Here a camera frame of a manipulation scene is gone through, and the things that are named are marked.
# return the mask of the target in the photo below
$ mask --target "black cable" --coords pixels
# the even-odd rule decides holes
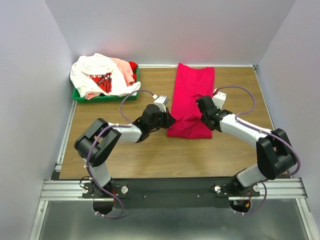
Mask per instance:
[[[83,188],[83,189],[86,189],[86,190],[88,190],[89,191],[89,188],[87,187],[87,186],[81,186],[81,183],[82,183],[82,181],[85,179],[85,178],[90,178],[89,176],[84,176],[83,178],[81,178],[81,180],[80,180],[80,182],[79,182],[79,186],[81,187],[81,188]]]

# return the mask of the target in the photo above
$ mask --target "wooden tabletop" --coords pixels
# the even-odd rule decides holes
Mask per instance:
[[[176,68],[140,69],[142,88],[170,97],[171,109]],[[249,89],[256,98],[256,109],[241,116],[263,128],[272,128],[271,121],[252,68],[216,67],[214,87],[240,85]],[[224,109],[239,113],[249,110],[253,103],[241,89],[224,89],[227,100]],[[128,101],[123,112],[132,121],[140,117],[153,98],[141,92],[137,101]],[[97,118],[107,122],[127,124],[119,112],[120,102],[77,103],[67,142],[60,179],[80,179],[87,176],[84,161],[74,149],[75,141]],[[113,178],[209,177],[233,176],[257,162],[256,150],[227,133],[213,132],[212,139],[182,139],[166,137],[160,129],[141,143],[124,142],[115,146],[107,159]]]

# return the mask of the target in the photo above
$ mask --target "metal frame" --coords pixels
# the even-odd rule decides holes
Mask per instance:
[[[176,68],[178,65],[148,65],[144,64],[142,68]],[[190,67],[252,67],[259,87],[259,79],[257,77],[256,67],[255,65],[190,65]],[[270,112],[268,109],[268,105],[265,101],[265,97],[262,93],[262,97],[264,103],[266,105],[267,112],[269,114],[272,127],[274,128],[274,124],[272,118],[270,116]],[[60,172],[62,168],[62,163],[65,156],[65,151],[67,147],[67,142],[70,134],[70,129],[73,121],[73,117],[75,114],[77,102],[73,101],[68,122],[65,128],[64,136],[62,139],[61,147],[59,150],[58,158],[55,165],[55,172]],[[41,195],[39,198],[39,204],[36,211],[35,219],[33,222],[31,234],[29,240],[38,240],[41,234],[41,229],[45,220],[46,211],[48,207],[49,201],[113,201],[112,198],[99,198],[99,199],[84,199],[82,198],[82,189],[79,186],[79,180],[49,180],[44,181]],[[262,199],[265,194],[264,187],[262,184],[258,184],[260,187],[260,197],[253,197],[255,199]],[[300,178],[286,178],[286,179],[276,179],[273,181],[267,181],[265,183],[267,187],[267,199],[296,199],[304,227],[306,229],[308,238],[310,240],[319,240],[319,235],[313,220],[313,217],[308,209],[306,198],[307,193],[305,191],[303,182]],[[230,197],[229,200],[239,200],[239,197]]]

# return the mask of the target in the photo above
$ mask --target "laundry pile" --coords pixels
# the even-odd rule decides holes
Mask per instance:
[[[137,64],[99,53],[81,56],[71,67],[70,79],[80,97],[125,96],[138,90]]]

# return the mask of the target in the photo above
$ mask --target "wood grain surface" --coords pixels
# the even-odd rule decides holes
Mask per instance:
[[[144,68],[140,70],[142,88],[157,95],[170,97],[171,109],[176,68]],[[241,116],[246,121],[263,128],[272,128],[271,121],[252,68],[215,68],[214,87],[240,85],[248,88],[256,98],[256,109]],[[253,103],[241,89],[224,89],[227,100],[224,109],[239,113],[249,110]],[[138,118],[153,98],[141,92],[137,101],[124,104],[123,112],[132,121]],[[74,149],[77,138],[97,118],[107,122],[127,124],[119,113],[120,102],[77,103],[69,139],[64,155],[60,179],[80,179],[88,175],[84,161]],[[256,150],[247,143],[227,133],[213,132],[212,139],[182,139],[166,137],[160,129],[141,143],[119,143],[107,159],[113,178],[161,178],[233,176],[257,162]]]

